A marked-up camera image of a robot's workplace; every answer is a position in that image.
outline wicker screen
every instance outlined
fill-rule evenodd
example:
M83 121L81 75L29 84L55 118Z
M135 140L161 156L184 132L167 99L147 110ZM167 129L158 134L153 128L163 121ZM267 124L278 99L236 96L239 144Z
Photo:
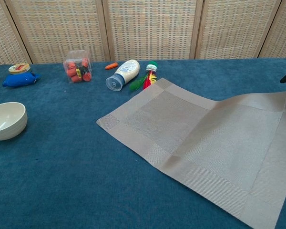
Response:
M278 5L277 0L206 0L196 58L257 57Z
M260 57L286 57L286 0L280 5Z
M70 50L109 60L100 0L13 0L8 7L34 63L62 62Z
M22 51L24 46L20 44L21 40L17 40L16 36L18 36L19 39L20 37L14 33L12 25L7 18L9 15L5 13L3 7L5 7L5 5L0 4L0 64L29 62L28 56L26 58L25 53Z
M195 0L104 0L112 60L189 59Z

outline mayonnaise bottle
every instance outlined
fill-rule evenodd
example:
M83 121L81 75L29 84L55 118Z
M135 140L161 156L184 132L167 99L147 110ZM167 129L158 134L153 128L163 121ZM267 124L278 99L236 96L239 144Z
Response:
M140 65L136 60L129 60L122 64L116 72L106 79L109 89L120 91L124 84L132 80L140 70Z

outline blue carpet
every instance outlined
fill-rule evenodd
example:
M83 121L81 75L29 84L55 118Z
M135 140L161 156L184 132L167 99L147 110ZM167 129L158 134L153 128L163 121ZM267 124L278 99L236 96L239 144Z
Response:
M158 63L159 78L213 100L286 91L286 59ZM95 123L140 91L109 90L107 64L93 63L92 82L74 84L61 63L36 64L41 79L16 89L2 87L10 65L0 66L0 103L28 113L26 129L0 142L0 228L248 228ZM276 228L286 229L286 200Z

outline ceramic bowl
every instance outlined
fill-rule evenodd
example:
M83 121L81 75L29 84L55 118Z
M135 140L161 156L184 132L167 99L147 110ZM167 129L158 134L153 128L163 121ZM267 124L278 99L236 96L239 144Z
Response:
M17 102L0 104L0 141L20 134L28 121L25 106Z

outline jar lid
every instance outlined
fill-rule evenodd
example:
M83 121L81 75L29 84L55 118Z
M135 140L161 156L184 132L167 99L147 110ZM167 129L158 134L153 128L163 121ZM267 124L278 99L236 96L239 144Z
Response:
M30 65L28 63L18 63L18 64L15 64L13 66L11 66L9 68L9 72L11 74L19 74L19 73L25 73L27 72L28 70L30 70Z

